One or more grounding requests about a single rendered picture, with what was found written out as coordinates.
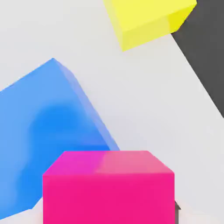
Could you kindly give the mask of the small pink cube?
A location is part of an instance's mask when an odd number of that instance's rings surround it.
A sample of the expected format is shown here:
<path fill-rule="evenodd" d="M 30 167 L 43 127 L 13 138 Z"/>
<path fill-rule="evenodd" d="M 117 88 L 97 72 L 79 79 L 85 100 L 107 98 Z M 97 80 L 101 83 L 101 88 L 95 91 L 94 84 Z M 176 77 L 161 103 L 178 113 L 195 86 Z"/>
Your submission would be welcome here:
<path fill-rule="evenodd" d="M 43 224 L 175 224 L 175 174 L 148 151 L 66 151 L 43 174 Z"/>

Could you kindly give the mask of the large yellow box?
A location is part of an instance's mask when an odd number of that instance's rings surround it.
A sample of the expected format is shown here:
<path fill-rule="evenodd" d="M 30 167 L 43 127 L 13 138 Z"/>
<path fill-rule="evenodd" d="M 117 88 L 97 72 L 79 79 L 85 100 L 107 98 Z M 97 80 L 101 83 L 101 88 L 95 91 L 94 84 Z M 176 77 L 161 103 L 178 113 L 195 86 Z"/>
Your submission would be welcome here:
<path fill-rule="evenodd" d="M 196 0 L 103 0 L 122 51 L 176 32 Z"/>

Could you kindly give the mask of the large blue box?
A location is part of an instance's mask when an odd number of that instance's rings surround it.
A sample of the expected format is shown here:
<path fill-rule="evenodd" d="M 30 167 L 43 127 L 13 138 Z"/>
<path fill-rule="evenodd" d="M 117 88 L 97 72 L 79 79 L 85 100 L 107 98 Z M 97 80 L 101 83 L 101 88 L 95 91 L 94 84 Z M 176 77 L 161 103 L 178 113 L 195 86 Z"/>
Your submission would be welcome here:
<path fill-rule="evenodd" d="M 117 151 L 78 80 L 50 59 L 0 91 L 0 220 L 33 208 L 65 151 Z"/>

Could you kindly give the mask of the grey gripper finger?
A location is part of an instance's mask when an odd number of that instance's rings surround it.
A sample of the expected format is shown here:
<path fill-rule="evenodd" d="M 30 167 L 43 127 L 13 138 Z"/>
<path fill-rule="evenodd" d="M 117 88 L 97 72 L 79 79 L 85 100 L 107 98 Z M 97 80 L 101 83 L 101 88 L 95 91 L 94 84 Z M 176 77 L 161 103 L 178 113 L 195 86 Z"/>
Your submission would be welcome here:
<path fill-rule="evenodd" d="M 181 210 L 180 206 L 175 201 L 175 224 L 179 224 L 179 211 Z"/>

